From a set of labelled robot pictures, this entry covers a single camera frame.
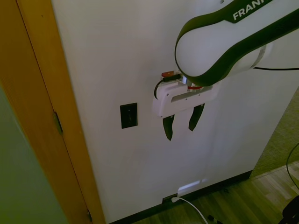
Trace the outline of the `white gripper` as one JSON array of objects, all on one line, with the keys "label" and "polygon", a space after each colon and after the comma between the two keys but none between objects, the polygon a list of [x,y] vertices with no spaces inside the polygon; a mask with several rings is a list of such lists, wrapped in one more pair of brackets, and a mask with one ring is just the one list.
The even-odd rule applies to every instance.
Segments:
[{"label": "white gripper", "polygon": [[165,117],[163,127],[169,141],[173,136],[172,124],[175,114],[194,108],[188,126],[189,130],[193,131],[202,115],[205,103],[216,98],[220,86],[221,83],[217,83],[196,91],[188,91],[187,85],[171,82],[158,87],[157,96],[153,99],[152,111],[158,117]]}]

